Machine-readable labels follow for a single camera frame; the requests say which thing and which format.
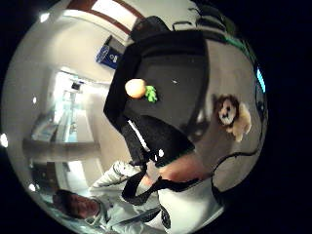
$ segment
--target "orange ball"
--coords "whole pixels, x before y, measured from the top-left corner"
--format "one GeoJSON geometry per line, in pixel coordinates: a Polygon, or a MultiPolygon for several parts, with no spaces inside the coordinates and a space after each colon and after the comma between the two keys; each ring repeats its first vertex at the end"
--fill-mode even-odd
{"type": "Polygon", "coordinates": [[[142,79],[132,79],[126,83],[125,89],[131,98],[142,98],[146,92],[146,82],[142,79]]]}

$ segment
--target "man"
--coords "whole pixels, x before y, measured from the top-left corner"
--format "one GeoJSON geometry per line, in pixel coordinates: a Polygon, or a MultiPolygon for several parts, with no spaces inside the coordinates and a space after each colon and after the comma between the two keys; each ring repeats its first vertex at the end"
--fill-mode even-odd
{"type": "Polygon", "coordinates": [[[67,190],[58,190],[53,196],[54,206],[65,215],[85,219],[92,227],[123,234],[155,233],[163,230],[151,227],[146,222],[160,211],[157,198],[152,197],[143,206],[132,206],[120,197],[83,197],[67,190]]]}

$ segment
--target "stuffed toy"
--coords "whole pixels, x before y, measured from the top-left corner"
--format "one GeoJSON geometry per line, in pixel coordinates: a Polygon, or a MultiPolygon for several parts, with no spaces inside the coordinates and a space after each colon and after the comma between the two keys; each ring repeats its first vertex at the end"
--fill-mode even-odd
{"type": "Polygon", "coordinates": [[[243,135],[246,135],[252,127],[250,111],[234,96],[219,97],[214,112],[218,122],[224,126],[226,132],[234,135],[237,142],[241,142],[243,135]]]}

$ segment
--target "black background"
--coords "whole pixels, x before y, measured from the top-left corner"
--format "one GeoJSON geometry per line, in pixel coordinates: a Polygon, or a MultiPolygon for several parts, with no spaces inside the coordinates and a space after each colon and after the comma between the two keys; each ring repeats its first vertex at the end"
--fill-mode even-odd
{"type": "MultiPolygon", "coordinates": [[[[20,39],[57,1],[1,1],[1,86],[20,39]]],[[[267,87],[269,128],[260,160],[239,202],[202,233],[312,233],[311,64],[309,1],[213,1],[252,44],[267,87]]],[[[0,149],[3,233],[72,233],[26,195],[0,149]]]]}

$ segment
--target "green toy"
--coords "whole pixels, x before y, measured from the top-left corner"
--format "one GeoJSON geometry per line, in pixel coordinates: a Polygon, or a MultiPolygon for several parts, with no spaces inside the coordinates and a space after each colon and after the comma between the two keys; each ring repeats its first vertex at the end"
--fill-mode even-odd
{"type": "Polygon", "coordinates": [[[146,86],[145,96],[148,101],[155,103],[157,100],[156,89],[153,86],[146,86]]]}

